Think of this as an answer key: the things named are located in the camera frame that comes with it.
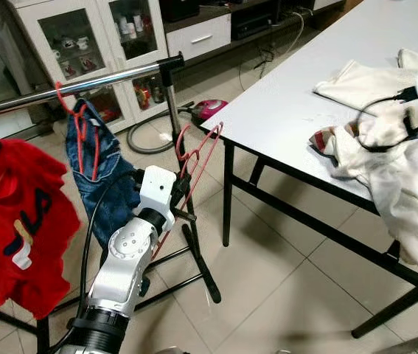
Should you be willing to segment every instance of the blue jeans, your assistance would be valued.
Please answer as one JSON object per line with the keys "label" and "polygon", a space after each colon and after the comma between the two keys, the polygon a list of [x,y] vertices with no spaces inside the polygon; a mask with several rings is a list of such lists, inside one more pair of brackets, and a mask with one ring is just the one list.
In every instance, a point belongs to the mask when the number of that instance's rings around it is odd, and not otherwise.
{"label": "blue jeans", "polygon": [[[86,140],[82,142],[83,173],[80,172],[79,168],[77,130],[73,116],[70,116],[68,121],[66,154],[73,171],[74,181],[81,194],[88,219],[90,220],[97,201],[105,188],[117,176],[135,169],[131,163],[122,158],[119,141],[108,130],[90,102],[79,99],[74,107],[74,111],[78,112],[84,104],[88,107],[84,113],[87,131]],[[96,148],[94,127],[98,127],[100,149],[97,177],[95,181],[92,181]],[[140,202],[140,196],[134,190],[134,186],[135,184],[130,176],[121,178],[110,188],[100,204],[92,231],[105,253],[107,252],[108,241],[111,235],[133,217],[132,209]]]}

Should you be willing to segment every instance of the cabinet glass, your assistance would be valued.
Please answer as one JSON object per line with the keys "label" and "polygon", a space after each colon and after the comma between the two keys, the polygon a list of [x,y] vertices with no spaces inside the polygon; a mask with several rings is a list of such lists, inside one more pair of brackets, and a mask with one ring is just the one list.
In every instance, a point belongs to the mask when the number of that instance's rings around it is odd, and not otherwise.
{"label": "cabinet glass", "polygon": [[91,102],[104,122],[108,123],[122,118],[122,112],[112,86],[90,90],[78,96]]}
{"label": "cabinet glass", "polygon": [[142,111],[165,101],[159,75],[146,76],[133,81],[136,99]]}
{"label": "cabinet glass", "polygon": [[84,9],[38,21],[66,79],[104,67]]}
{"label": "cabinet glass", "polygon": [[157,49],[148,0],[113,1],[110,8],[127,60]]}

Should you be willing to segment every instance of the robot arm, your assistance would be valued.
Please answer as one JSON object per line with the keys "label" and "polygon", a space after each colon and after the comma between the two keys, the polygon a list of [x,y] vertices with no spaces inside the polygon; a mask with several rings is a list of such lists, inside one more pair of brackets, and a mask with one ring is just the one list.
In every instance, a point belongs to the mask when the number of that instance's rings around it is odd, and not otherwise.
{"label": "robot arm", "polygon": [[[140,212],[111,236],[108,256],[89,291],[86,311],[72,321],[74,332],[60,354],[119,352],[158,237],[175,223],[170,211],[177,203],[172,195],[175,181],[173,172],[160,167],[145,170]],[[176,194],[176,199],[184,195]]]}

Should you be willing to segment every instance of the glass cabinet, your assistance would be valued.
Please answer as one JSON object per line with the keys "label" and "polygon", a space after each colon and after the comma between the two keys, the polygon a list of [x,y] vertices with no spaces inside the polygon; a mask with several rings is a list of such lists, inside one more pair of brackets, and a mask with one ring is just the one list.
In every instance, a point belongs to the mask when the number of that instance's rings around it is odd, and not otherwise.
{"label": "glass cabinet", "polygon": [[[73,83],[167,57],[159,0],[9,0],[52,81]],[[78,96],[116,132],[166,109],[158,77]],[[76,100],[66,98],[70,106]]]}

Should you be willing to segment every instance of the chrome rod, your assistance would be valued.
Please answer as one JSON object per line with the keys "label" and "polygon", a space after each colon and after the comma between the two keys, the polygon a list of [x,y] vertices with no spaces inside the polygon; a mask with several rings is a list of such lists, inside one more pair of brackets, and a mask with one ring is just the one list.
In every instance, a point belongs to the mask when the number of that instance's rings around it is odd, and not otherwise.
{"label": "chrome rod", "polygon": [[[88,91],[92,89],[97,89],[102,86],[120,83],[125,80],[133,80],[138,79],[139,77],[157,74],[159,73],[159,68],[160,64],[158,63],[137,66],[133,69],[122,70],[113,74],[95,77],[90,80],[78,81],[76,83],[69,83],[67,85],[63,85],[60,89],[60,92],[63,95],[63,97],[72,94],[78,94],[83,91]],[[17,109],[28,107],[31,105],[37,105],[39,103],[44,103],[55,98],[58,98],[57,91],[53,89],[38,92],[35,94],[28,94],[25,96],[15,98],[13,100],[2,101],[0,102],[0,114],[15,111]]]}

